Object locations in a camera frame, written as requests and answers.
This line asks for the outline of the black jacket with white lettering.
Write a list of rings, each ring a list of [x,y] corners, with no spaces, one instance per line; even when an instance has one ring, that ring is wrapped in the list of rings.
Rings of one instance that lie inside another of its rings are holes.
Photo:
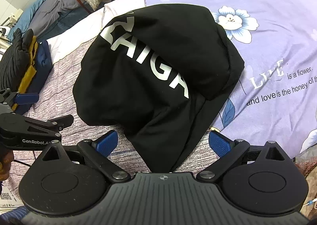
[[[119,125],[152,172],[176,170],[238,83],[244,61],[206,7],[158,4],[112,18],[73,87],[89,126]]]

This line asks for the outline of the black ribbed folded garment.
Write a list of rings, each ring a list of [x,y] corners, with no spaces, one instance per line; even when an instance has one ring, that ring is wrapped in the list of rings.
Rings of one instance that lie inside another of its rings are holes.
[[[33,36],[32,29],[28,29],[25,34],[22,34],[20,29],[16,29],[14,32],[12,45],[6,50],[1,59],[1,90],[10,89],[17,92],[30,64],[29,47]]]

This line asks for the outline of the navy blue folded garment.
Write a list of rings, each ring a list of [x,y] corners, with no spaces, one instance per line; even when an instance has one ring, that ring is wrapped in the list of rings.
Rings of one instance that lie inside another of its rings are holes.
[[[42,90],[53,67],[49,45],[46,40],[32,42],[29,47],[31,60],[18,88],[18,93],[37,93]]]

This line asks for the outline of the mustard yellow folded garment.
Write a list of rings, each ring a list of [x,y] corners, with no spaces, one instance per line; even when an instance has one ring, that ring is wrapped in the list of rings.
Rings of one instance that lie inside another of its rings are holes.
[[[16,93],[26,93],[36,74],[35,57],[38,51],[36,36],[23,36],[18,43],[9,47],[10,89]]]

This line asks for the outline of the grey blue bedding pile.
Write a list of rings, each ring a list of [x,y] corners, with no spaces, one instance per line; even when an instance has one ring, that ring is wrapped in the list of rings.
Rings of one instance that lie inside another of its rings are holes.
[[[97,10],[105,3],[101,2]],[[92,12],[95,11],[85,0],[36,0],[23,11],[10,29],[7,39],[13,41],[16,29],[20,29],[22,33],[32,29],[38,40],[46,40],[70,29]]]

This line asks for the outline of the purple floral bed sheet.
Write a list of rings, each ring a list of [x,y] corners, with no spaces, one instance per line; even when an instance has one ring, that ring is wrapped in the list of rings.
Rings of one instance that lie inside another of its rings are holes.
[[[211,129],[294,157],[316,143],[316,0],[115,0],[49,39],[53,64],[113,17],[159,3],[207,7],[241,54],[241,79]]]

